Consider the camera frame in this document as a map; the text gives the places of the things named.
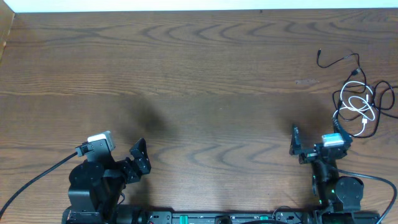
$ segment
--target green connector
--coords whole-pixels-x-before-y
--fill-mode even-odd
[[[188,215],[180,216],[180,224],[188,224]]]

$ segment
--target cable connector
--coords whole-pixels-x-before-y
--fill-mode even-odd
[[[351,75],[352,75],[352,76],[357,75],[360,71],[361,71],[361,69],[357,68],[357,69],[355,69],[355,70],[353,70],[353,71],[351,72]]]

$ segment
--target table surface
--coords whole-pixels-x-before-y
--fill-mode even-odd
[[[309,145],[332,132],[331,93],[355,69],[398,84],[398,10],[18,14],[0,66],[0,204],[110,130],[115,159],[144,137],[152,172],[126,203],[176,211],[316,205],[311,169],[289,156],[292,123]],[[397,107],[391,113],[398,114]],[[343,124],[355,132],[358,120]],[[398,121],[382,116],[339,168],[398,184]],[[59,223],[73,158],[25,190],[2,223]],[[365,183],[363,210],[391,188]],[[393,223],[395,207],[385,223]]]

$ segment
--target white cable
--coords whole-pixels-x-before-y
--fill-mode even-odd
[[[368,102],[368,101],[369,101],[369,95],[368,95],[368,94],[366,94],[366,99],[364,99],[364,98],[362,98],[362,97],[360,97],[360,96],[351,96],[351,97],[349,97],[349,98],[348,98],[348,104],[349,104],[349,106],[344,102],[344,100],[343,100],[343,92],[344,92],[344,89],[346,88],[346,86],[347,86],[348,84],[350,84],[350,83],[358,83],[358,84],[360,84],[360,85],[365,86],[365,87],[369,90],[369,92],[371,93],[372,96],[373,96],[373,91],[372,91],[372,89],[371,89],[369,86],[365,85],[365,83],[361,83],[361,82],[358,82],[358,81],[350,81],[350,82],[345,83],[345,84],[343,85],[341,91],[340,91],[340,100],[341,100],[341,102],[342,102],[342,104],[343,104],[343,106],[340,108],[340,110],[347,109],[347,110],[350,110],[350,111],[354,111],[354,112],[359,113],[359,114],[362,115],[362,117],[363,117],[363,118],[362,118],[362,123],[363,123],[362,130],[361,130],[358,134],[354,134],[354,135],[353,135],[353,136],[359,136],[360,134],[362,134],[362,133],[365,131],[366,123],[368,122],[368,120],[374,121],[374,120],[376,119],[376,116],[374,115],[373,109],[372,109],[371,105],[370,105],[369,102]],[[351,102],[351,99],[353,99],[353,98],[360,99],[360,100],[362,101],[362,103],[364,103],[364,106],[361,107],[361,108],[355,107],[355,106],[352,104],[352,102]],[[369,118],[368,116],[366,116],[366,115],[362,112],[362,111],[367,111],[367,110],[370,110],[370,111],[371,111],[372,116],[373,116],[372,119]],[[333,113],[333,117],[336,116],[336,113],[337,113],[337,112],[338,112],[338,110],[336,110],[336,111]]]
[[[354,136],[359,136],[360,134],[362,134],[363,131],[365,131],[365,123],[363,123],[363,127],[362,127],[362,131],[359,132],[358,134],[354,134]]]
[[[351,103],[351,99],[352,99],[352,98],[358,98],[358,99],[362,100],[362,102],[364,102],[364,103],[366,104],[366,105],[365,105],[364,107],[362,107],[362,108],[366,108],[366,109],[362,109],[362,108],[357,109],[357,108],[355,108],[354,105]],[[368,120],[370,120],[370,121],[374,121],[374,119],[376,118],[375,115],[374,115],[374,112],[373,112],[373,110],[372,110],[371,105],[369,105],[369,103],[366,102],[362,97],[359,97],[359,96],[351,96],[351,97],[348,98],[348,103],[351,105],[351,108],[355,108],[355,110],[353,110],[353,111],[356,111],[356,112],[360,113],[364,118],[366,118],[366,119],[368,119]],[[370,119],[368,116],[366,116],[364,113],[361,112],[361,111],[366,111],[366,110],[370,110],[370,111],[372,112],[373,119]]]

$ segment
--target white wall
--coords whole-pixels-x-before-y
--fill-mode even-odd
[[[187,11],[398,7],[398,0],[5,0],[14,12]]]

